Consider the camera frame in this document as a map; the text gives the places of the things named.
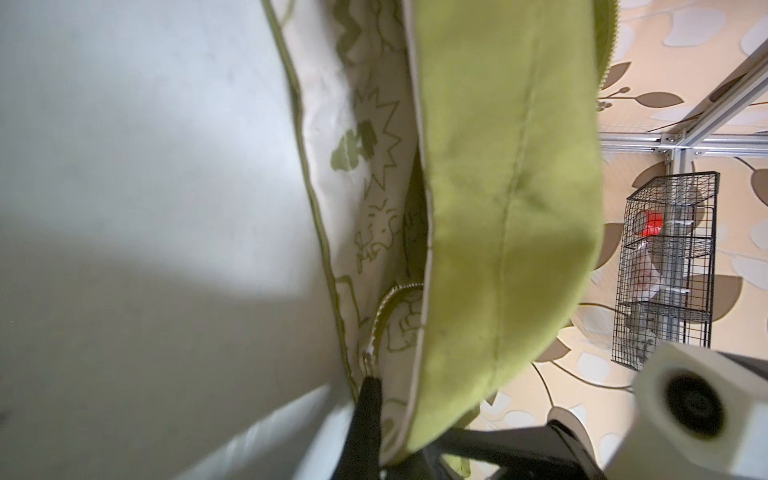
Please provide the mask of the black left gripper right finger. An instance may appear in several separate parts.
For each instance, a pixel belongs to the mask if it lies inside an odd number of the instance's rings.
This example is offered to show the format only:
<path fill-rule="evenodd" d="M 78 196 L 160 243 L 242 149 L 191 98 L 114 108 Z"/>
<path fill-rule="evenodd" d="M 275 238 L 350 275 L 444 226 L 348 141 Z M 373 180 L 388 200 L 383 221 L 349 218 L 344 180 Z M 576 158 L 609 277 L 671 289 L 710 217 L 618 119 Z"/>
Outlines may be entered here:
<path fill-rule="evenodd" d="M 553 420 L 544 426 L 500 431 L 449 429 L 402 463 L 384 469 L 385 479 L 457 479 L 446 463 L 454 456 L 495 465 L 493 479 L 604 479 L 602 469 L 571 429 Z"/>

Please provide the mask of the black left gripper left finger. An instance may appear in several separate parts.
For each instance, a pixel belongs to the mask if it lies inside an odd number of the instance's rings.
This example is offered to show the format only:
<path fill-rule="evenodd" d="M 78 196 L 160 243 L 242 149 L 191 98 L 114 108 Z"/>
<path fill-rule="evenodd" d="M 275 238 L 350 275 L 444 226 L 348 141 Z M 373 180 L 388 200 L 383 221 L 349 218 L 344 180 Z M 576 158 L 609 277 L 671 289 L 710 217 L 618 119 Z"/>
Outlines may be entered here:
<path fill-rule="evenodd" d="M 332 480 L 378 479 L 381 448 L 382 383 L 365 377 Z"/>

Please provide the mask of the green zip-up hooded jacket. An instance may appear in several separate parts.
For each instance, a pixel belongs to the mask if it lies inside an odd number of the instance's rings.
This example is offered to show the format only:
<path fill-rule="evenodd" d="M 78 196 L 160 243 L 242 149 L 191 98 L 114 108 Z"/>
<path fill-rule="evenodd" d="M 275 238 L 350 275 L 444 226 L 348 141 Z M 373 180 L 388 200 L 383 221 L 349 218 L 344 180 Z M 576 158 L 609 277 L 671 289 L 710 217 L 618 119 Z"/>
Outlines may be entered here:
<path fill-rule="evenodd" d="M 379 478 L 536 360 L 602 244 L 614 1 L 268 1 Z"/>

